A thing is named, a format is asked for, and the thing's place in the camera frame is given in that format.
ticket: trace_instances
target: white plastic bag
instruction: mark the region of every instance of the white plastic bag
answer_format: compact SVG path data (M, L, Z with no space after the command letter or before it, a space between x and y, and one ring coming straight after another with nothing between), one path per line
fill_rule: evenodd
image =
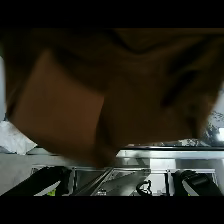
M10 122L0 122L0 146L9 152L25 155L36 145Z

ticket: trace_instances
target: white wall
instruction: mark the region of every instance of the white wall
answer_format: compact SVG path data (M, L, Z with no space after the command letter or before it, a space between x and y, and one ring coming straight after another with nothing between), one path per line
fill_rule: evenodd
M5 117L5 76L4 63L0 57L0 121Z

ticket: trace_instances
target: brown garment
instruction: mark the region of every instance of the brown garment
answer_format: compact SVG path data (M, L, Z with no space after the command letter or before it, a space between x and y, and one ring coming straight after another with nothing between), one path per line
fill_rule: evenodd
M224 29L13 30L3 46L10 121L95 166L199 137L223 80Z

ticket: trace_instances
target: brown cloth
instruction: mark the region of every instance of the brown cloth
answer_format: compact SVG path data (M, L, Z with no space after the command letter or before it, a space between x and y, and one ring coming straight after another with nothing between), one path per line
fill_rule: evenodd
M119 147L198 138L223 80L224 29L1 33L9 120L95 166Z

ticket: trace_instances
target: brown fabric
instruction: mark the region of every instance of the brown fabric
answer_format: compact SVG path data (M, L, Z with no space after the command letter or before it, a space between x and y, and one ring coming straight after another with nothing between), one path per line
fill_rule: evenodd
M199 137L223 80L224 29L14 30L3 46L12 123L95 166Z

